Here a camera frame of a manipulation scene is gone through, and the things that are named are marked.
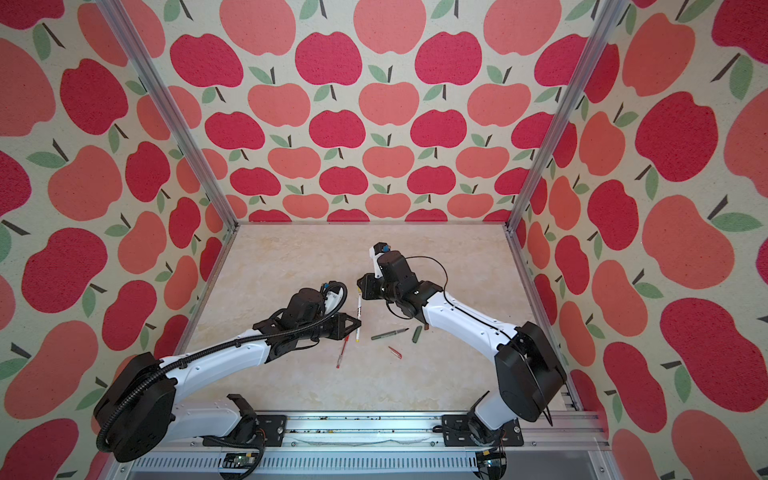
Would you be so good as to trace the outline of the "red gel pen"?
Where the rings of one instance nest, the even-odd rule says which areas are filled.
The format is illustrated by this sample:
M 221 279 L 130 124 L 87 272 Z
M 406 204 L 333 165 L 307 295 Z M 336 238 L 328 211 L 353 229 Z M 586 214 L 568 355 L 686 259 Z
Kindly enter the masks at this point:
M 349 339 L 350 339 L 350 335 L 347 335 L 344 338 L 344 340 L 343 340 L 341 351 L 340 351 L 340 353 L 339 353 L 339 355 L 337 357 L 337 361 L 336 361 L 336 369 L 340 369 L 341 368 L 342 361 L 343 361 L 343 358 L 344 358 L 344 354 L 345 354 L 345 351 L 346 351 L 346 347 L 347 347 L 347 345 L 349 343 Z

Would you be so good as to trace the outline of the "clear red pen cap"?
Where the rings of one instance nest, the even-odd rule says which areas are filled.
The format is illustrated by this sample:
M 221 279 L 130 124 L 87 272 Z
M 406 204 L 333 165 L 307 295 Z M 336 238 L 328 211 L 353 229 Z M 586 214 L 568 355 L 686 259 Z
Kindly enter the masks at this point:
M 402 360 L 402 359 L 403 359 L 403 355 L 402 355 L 402 354 L 401 354 L 401 353 L 400 353 L 398 350 L 396 350 L 395 348 L 393 348 L 393 347 L 391 347 L 391 346 L 388 346 L 388 349 L 389 349 L 389 351 L 390 351 L 390 352 L 391 352 L 391 353 L 392 353 L 392 354 L 393 354 L 395 357 L 397 357 L 397 358 L 398 358 L 398 359 L 400 359 L 400 360 Z

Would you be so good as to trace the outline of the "white pen yellow end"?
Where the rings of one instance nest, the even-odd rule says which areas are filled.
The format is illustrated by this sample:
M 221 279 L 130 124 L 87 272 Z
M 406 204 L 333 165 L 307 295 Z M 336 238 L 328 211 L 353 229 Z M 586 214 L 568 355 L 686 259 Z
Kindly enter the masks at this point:
M 357 326 L 357 329 L 355 331 L 355 342 L 360 341 L 360 327 L 362 326 L 362 293 L 358 289 L 358 297 L 357 297 L 357 310 L 356 310 L 356 318 L 359 322 L 359 325 Z

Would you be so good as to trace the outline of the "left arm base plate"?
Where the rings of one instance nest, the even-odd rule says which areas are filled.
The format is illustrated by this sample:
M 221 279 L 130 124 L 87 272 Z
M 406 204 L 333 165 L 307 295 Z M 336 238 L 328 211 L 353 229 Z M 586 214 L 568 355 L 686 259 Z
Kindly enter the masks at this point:
M 286 431 L 285 415 L 242 417 L 225 436 L 204 436 L 203 445 L 239 449 L 281 447 Z

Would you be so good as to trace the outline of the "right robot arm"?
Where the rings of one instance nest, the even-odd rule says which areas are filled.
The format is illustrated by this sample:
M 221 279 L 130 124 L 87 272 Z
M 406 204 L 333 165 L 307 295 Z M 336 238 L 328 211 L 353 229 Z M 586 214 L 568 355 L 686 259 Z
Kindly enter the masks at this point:
M 551 418 L 549 404 L 567 374 L 537 324 L 504 323 L 461 303 L 444 286 L 418 279 L 408 258 L 386 243 L 375 244 L 369 255 L 373 271 L 357 281 L 364 300 L 395 305 L 404 319 L 448 332 L 492 363 L 497 387 L 472 406 L 465 421 L 473 442 L 495 445 L 510 422 Z

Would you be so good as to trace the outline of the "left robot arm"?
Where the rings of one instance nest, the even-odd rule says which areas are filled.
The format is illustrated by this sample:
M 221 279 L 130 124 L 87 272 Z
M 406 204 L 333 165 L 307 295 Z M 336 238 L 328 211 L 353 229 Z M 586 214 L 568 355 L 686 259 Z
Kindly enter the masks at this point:
M 287 307 L 230 340 L 193 353 L 132 358 L 94 408 L 98 450 L 119 462 L 136 460 L 181 428 L 186 417 L 175 406 L 203 387 L 323 339 L 345 339 L 361 325 L 342 311 L 347 296 L 347 286 L 339 281 L 302 288 Z

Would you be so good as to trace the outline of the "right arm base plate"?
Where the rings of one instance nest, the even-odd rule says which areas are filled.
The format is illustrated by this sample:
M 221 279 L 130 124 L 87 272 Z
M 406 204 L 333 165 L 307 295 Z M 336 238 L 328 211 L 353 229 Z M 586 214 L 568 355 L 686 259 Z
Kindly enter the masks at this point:
M 524 445 L 522 430 L 517 419 L 507 422 L 497 430 L 486 427 L 470 414 L 446 414 L 433 427 L 434 433 L 443 437 L 447 447 L 521 447 Z

